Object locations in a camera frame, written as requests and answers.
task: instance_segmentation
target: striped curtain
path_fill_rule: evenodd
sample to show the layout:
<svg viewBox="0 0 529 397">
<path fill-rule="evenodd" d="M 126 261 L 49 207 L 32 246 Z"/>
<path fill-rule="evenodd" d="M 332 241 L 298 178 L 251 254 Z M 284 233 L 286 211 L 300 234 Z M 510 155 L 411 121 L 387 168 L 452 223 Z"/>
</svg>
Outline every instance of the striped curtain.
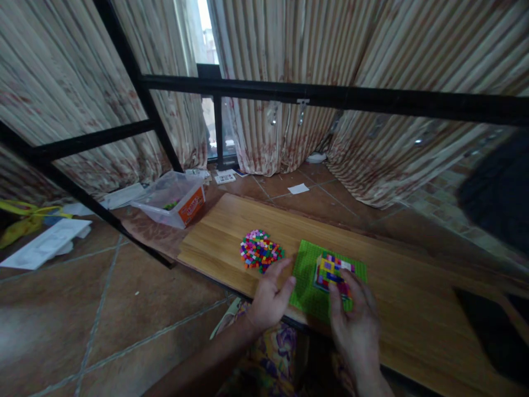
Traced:
<svg viewBox="0 0 529 397">
<path fill-rule="evenodd" d="M 113 0 L 143 74 L 198 77 L 187 1 Z M 151 90 L 184 168 L 206 168 L 208 129 L 199 94 Z"/>
<path fill-rule="evenodd" d="M 352 83 L 526 96 L 529 3 L 388 2 Z M 356 199 L 385 208 L 457 163 L 484 137 L 511 132 L 346 111 L 327 152 L 328 167 Z"/>
<path fill-rule="evenodd" d="M 169 26 L 177 15 L 165 11 L 152 5 L 148 14 L 163 15 Z M 0 26 L 0 118 L 30 144 L 51 143 L 146 118 L 91 0 L 8 2 L 0 7 Z M 168 40 L 167 30 L 161 32 L 156 43 Z M 167 65 L 178 58 L 173 70 L 192 75 L 191 67 L 181 67 L 177 52 L 181 49 L 173 43 L 170 46 L 172 58 L 142 58 L 142 67 L 152 71 L 170 68 Z M 196 69 L 192 57 L 185 59 Z M 160 114 L 182 166 L 205 167 L 205 125 L 202 114 L 197 116 L 196 98 L 155 98 L 163 108 Z M 196 138 L 201 134 L 202 141 Z M 47 205 L 67 197 L 13 153 L 3 148 L 0 153 L 1 198 Z M 154 132 L 55 164 L 96 199 L 138 181 L 150 183 L 170 169 Z"/>
<path fill-rule="evenodd" d="M 224 78 L 503 95 L 523 95 L 529 87 L 525 0 L 208 4 Z M 268 103 L 236 99 L 230 107 L 240 164 L 263 175 L 297 168 L 335 114 L 309 106 L 298 126 L 299 107 L 280 105 L 272 126 L 259 114 L 268 109 Z M 385 208 L 491 130 L 346 111 L 327 150 L 328 167 L 355 198 Z"/>
</svg>

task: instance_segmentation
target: black metal bar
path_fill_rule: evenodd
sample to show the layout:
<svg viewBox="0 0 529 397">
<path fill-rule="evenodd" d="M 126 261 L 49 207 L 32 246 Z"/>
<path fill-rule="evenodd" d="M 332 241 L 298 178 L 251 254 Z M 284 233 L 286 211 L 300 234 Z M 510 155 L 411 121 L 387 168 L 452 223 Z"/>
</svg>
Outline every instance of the black metal bar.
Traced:
<svg viewBox="0 0 529 397">
<path fill-rule="evenodd" d="M 53 161 L 69 155 L 84 152 L 108 143 L 130 138 L 144 132 L 155 129 L 152 120 L 143 120 L 120 127 L 109 128 L 99 132 L 93 132 L 79 137 L 49 143 L 33 148 L 34 155 L 40 156 L 42 160 Z"/>
<path fill-rule="evenodd" d="M 369 112 L 433 117 L 498 125 L 529 124 L 529 98 L 520 96 L 455 94 L 361 87 L 335 87 L 293 83 L 255 82 L 196 77 L 145 75 L 139 78 L 150 89 L 221 95 L 254 100 Z"/>
<path fill-rule="evenodd" d="M 236 167 L 238 165 L 238 159 L 236 154 L 230 154 L 228 156 L 224 156 L 222 159 L 222 164 L 217 165 L 217 169 L 219 171 L 227 170 L 233 167 Z"/>
<path fill-rule="evenodd" d="M 224 164 L 224 137 L 222 134 L 222 97 L 213 97 L 213 107 L 215 109 L 215 137 L 217 139 L 217 169 Z"/>
<path fill-rule="evenodd" d="M 165 150 L 169 161 L 175 171 L 183 172 L 182 166 L 176 155 L 175 148 L 172 146 L 171 139 L 165 130 L 165 126 L 161 120 L 160 114 L 156 109 L 153 97 L 151 96 L 147 86 L 143 85 L 138 77 L 141 76 L 141 70 L 138 62 L 134 57 L 134 53 L 130 44 L 128 43 L 127 36 L 121 28 L 120 20 L 114 10 L 111 0 L 94 0 L 94 4 L 98 9 L 101 20 L 105 24 L 105 28 L 109 33 L 110 39 L 116 47 L 116 51 L 119 54 L 123 66 L 127 71 L 132 85 L 138 94 L 140 101 L 142 102 L 143 109 L 147 116 L 154 121 L 156 128 L 156 136 L 158 137 L 161 146 Z"/>
<path fill-rule="evenodd" d="M 85 205 L 88 209 L 93 211 L 110 226 L 114 227 L 120 233 L 124 234 L 129 240 L 134 242 L 136 245 L 139 245 L 154 259 L 157 259 L 168 268 L 174 267 L 174 264 L 169 262 L 159 252 L 134 238 L 134 236 L 132 236 L 127 231 L 127 229 L 123 227 L 121 221 L 118 218 L 116 218 L 109 210 L 107 210 L 105 207 L 95 201 L 95 199 L 90 196 L 82 187 L 78 186 L 57 167 L 48 162 L 46 159 L 33 155 L 33 147 L 31 147 L 31 145 L 28 144 L 25 140 L 20 138 L 16 132 L 11 130 L 2 121 L 0 121 L 0 142 L 12 152 L 22 157 L 32 167 L 42 172 L 57 186 L 71 194 L 74 199 L 78 200 L 81 204 Z"/>
</svg>

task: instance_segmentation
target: person's right hand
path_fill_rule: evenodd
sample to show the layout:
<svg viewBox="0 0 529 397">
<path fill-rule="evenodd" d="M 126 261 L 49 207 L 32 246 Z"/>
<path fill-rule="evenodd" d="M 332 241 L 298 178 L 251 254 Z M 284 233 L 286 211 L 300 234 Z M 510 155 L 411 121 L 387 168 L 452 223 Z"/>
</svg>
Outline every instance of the person's right hand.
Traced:
<svg viewBox="0 0 529 397">
<path fill-rule="evenodd" d="M 341 275 L 351 289 L 353 310 L 345 313 L 342 297 L 336 285 L 329 285 L 332 336 L 356 377 L 370 377 L 380 371 L 380 322 L 373 293 L 356 275 L 342 270 Z"/>
</svg>

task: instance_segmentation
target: plastic storage box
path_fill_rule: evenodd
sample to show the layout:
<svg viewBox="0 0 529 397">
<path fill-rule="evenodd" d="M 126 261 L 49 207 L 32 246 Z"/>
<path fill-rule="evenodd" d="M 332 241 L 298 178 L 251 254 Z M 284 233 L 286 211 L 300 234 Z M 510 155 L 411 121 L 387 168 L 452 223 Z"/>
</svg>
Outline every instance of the plastic storage box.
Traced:
<svg viewBox="0 0 529 397">
<path fill-rule="evenodd" d="M 131 202 L 153 221 L 185 229 L 206 202 L 204 180 L 199 176 L 169 171 Z M 164 207 L 177 202 L 170 210 Z"/>
</svg>

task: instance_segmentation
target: yellow plastic bag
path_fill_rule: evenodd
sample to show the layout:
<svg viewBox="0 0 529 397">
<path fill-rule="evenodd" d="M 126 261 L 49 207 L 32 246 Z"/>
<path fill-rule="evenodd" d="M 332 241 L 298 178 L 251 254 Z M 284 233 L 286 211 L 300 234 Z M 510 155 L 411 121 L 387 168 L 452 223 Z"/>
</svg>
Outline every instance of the yellow plastic bag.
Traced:
<svg viewBox="0 0 529 397">
<path fill-rule="evenodd" d="M 13 244 L 22 236 L 39 230 L 42 227 L 45 216 L 60 216 L 70 219 L 73 217 L 71 214 L 63 213 L 61 206 L 39 208 L 32 204 L 14 200 L 0 200 L 0 208 L 23 217 L 6 229 L 0 238 L 0 249 Z M 48 214 L 50 211 L 56 209 L 59 209 L 59 213 L 54 213 L 53 215 Z"/>
</svg>

